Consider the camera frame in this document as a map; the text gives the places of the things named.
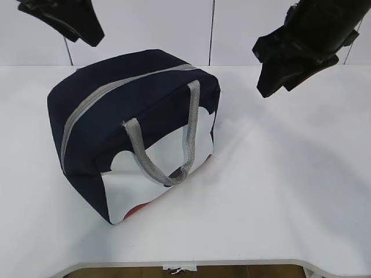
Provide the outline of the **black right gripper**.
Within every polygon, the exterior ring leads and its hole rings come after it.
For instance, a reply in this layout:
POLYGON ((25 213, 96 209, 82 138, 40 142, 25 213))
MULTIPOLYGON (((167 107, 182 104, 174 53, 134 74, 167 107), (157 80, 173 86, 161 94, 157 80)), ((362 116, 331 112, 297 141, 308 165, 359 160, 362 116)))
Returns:
POLYGON ((368 0, 299 1, 291 6, 284 24, 259 37, 252 49, 262 64, 257 83, 262 97, 281 87, 290 92, 336 65, 336 53, 357 39, 355 27, 367 12, 368 0))

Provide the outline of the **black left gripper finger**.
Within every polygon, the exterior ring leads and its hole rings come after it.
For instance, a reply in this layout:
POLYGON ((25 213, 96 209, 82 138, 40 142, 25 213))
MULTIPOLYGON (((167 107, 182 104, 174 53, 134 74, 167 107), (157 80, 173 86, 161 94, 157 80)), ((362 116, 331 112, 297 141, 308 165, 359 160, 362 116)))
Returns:
POLYGON ((40 11, 32 10, 23 3, 18 4, 17 8, 19 11, 29 14, 30 16, 42 21, 43 23, 46 23, 48 26, 59 32, 66 39, 72 42, 76 42, 79 39, 79 36, 75 32, 71 31, 67 26, 62 23, 58 23, 54 19, 46 17, 40 11))
POLYGON ((56 1, 54 20, 61 27, 61 34, 72 42, 81 39, 96 47, 104 38, 91 1, 56 1))

